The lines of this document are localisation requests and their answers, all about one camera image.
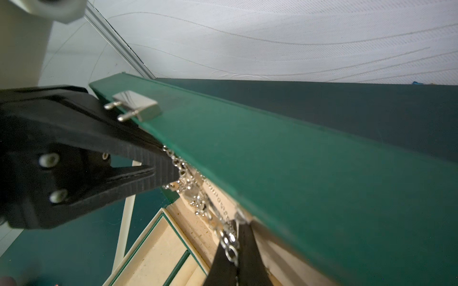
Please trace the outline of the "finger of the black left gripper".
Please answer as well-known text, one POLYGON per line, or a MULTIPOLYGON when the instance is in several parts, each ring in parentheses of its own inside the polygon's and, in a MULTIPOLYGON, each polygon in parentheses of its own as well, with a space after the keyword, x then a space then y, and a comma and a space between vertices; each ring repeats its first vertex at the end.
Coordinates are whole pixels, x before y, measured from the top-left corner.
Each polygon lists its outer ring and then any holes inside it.
POLYGON ((110 168, 101 179, 84 184, 64 203, 64 222, 70 222, 130 195, 142 193, 157 169, 152 166, 110 168))
POLYGON ((65 142, 75 147, 109 153, 141 162, 154 171, 154 186, 179 178, 178 168, 162 150, 162 144, 134 123, 120 123, 118 110, 106 110, 107 100, 94 96, 75 96, 64 100, 70 109, 65 115, 65 142))

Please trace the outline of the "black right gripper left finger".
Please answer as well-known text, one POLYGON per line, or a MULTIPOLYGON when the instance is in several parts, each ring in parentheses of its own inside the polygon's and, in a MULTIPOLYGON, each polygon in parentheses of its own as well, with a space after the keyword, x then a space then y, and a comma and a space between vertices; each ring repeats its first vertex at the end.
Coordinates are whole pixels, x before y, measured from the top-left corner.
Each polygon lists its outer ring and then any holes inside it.
POLYGON ((239 285, 239 242, 234 231, 225 231, 220 239, 204 286, 239 285))

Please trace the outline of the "green jewelry box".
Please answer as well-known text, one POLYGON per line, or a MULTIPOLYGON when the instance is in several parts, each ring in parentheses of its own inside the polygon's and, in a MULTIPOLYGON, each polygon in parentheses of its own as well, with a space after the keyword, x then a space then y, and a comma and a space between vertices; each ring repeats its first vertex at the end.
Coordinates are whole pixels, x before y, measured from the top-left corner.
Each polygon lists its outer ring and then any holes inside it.
POLYGON ((447 85, 95 81, 162 114, 142 124, 343 286, 458 283, 458 89, 447 85))

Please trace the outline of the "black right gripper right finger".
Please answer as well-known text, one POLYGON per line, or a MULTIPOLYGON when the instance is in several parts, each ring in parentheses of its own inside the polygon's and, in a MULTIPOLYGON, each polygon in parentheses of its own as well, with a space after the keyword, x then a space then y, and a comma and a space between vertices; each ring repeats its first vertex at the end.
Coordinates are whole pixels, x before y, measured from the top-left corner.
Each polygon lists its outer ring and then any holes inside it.
POLYGON ((273 286, 249 224, 239 224, 239 243, 239 285, 273 286))

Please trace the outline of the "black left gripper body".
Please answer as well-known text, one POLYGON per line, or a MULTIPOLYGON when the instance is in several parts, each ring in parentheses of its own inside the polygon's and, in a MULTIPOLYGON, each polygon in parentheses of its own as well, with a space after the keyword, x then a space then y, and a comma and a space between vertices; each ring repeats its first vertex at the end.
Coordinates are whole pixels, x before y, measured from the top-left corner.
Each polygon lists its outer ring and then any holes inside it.
POLYGON ((91 202, 113 175, 109 153, 79 146, 100 102, 85 88, 1 92, 1 216, 13 228, 51 229, 102 207, 91 202))

